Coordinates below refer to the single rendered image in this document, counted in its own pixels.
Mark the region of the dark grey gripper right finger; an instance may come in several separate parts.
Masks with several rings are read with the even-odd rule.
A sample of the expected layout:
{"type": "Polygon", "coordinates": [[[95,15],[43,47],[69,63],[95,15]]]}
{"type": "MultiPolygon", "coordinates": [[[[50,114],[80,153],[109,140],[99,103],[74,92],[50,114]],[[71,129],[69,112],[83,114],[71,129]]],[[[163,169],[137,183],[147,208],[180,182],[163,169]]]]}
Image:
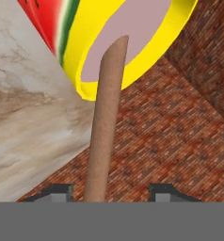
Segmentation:
{"type": "Polygon", "coordinates": [[[150,184],[149,187],[150,202],[182,202],[199,201],[199,199],[185,195],[180,192],[173,184],[150,184]]]}

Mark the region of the red watermelon slice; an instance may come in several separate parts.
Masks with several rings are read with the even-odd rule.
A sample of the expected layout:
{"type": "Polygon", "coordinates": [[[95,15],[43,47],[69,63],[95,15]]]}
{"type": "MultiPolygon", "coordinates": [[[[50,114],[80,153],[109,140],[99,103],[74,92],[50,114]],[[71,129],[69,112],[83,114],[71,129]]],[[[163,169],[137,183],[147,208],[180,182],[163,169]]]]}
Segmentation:
{"type": "Polygon", "coordinates": [[[40,36],[63,65],[69,31],[80,0],[17,0],[40,36]]]}

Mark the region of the brown straw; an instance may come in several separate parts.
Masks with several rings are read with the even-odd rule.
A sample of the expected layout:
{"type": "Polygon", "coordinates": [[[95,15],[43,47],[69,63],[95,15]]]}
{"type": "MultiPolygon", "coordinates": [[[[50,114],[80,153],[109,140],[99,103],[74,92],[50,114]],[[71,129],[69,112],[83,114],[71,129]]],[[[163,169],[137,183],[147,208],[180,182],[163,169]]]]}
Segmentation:
{"type": "Polygon", "coordinates": [[[101,61],[84,202],[105,200],[128,41],[128,36],[117,39],[101,61]]]}

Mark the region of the yellow smoothie cup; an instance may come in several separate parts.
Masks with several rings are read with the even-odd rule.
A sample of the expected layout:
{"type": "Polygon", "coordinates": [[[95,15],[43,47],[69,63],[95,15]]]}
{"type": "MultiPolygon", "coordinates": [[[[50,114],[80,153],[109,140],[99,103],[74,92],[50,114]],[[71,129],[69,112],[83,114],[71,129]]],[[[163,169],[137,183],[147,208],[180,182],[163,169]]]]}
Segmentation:
{"type": "Polygon", "coordinates": [[[82,99],[94,102],[101,59],[118,38],[129,37],[122,88],[166,52],[199,0],[80,0],[62,68],[82,99]]]}

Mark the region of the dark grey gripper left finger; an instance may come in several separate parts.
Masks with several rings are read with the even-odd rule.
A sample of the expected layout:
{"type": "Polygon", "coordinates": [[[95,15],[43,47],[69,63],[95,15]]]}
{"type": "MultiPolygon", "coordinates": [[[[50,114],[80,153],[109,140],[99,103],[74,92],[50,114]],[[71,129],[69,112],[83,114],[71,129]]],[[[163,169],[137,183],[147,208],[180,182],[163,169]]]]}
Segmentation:
{"type": "Polygon", "coordinates": [[[73,184],[52,184],[39,194],[24,199],[24,202],[72,202],[73,184]]]}

